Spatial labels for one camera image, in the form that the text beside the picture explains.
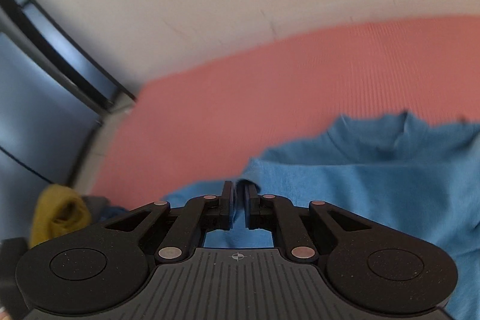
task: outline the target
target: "blue shirt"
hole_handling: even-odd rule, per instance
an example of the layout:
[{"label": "blue shirt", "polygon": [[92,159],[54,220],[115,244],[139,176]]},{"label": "blue shirt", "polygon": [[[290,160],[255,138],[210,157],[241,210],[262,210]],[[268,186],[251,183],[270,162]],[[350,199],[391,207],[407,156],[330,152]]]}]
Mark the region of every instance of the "blue shirt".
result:
[{"label": "blue shirt", "polygon": [[[429,127],[410,113],[374,120],[341,116],[325,133],[270,148],[241,178],[261,194],[307,207],[321,199],[427,240],[455,261],[459,278],[447,311],[480,319],[480,124]],[[223,181],[170,195],[172,206],[220,194]],[[207,235],[206,247],[268,247],[268,232],[248,231],[240,216],[230,232]]]}]

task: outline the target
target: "yellow garment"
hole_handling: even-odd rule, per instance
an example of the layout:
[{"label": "yellow garment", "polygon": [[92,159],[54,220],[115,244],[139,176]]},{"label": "yellow garment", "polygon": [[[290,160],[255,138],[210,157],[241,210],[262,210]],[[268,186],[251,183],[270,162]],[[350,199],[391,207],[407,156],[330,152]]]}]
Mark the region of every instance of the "yellow garment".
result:
[{"label": "yellow garment", "polygon": [[35,207],[30,247],[85,228],[91,222],[87,206],[74,190],[50,185],[40,194]]}]

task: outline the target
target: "pink surface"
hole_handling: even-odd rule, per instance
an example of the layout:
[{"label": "pink surface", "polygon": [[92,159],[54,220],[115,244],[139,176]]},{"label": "pink surface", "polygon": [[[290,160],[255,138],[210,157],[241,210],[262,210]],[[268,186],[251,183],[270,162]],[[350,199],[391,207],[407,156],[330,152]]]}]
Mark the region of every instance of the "pink surface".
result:
[{"label": "pink surface", "polygon": [[156,80],[115,136],[94,187],[137,207],[237,175],[265,147],[355,117],[410,109],[480,120],[480,17],[331,28]]}]

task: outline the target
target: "tile floor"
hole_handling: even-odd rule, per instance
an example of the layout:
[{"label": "tile floor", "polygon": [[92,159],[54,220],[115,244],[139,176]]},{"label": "tile floor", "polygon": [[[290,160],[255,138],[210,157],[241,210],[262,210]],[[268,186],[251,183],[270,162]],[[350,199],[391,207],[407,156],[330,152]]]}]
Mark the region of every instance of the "tile floor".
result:
[{"label": "tile floor", "polygon": [[133,105],[135,105],[135,102],[122,93],[117,98],[110,114],[104,117],[104,123],[97,131],[97,134],[95,134],[95,138],[73,184],[73,188],[78,193],[86,195],[92,190],[115,132],[122,121],[130,114]]}]

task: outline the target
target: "cabinet door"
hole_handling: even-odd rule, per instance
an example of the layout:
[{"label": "cabinet door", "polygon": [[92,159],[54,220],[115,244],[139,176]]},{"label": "cabinet door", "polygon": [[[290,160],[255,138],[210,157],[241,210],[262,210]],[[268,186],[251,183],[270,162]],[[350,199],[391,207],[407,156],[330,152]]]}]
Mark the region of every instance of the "cabinet door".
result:
[{"label": "cabinet door", "polygon": [[30,236],[35,204],[47,185],[0,152],[0,240]]},{"label": "cabinet door", "polygon": [[0,33],[0,145],[64,184],[98,115]]}]

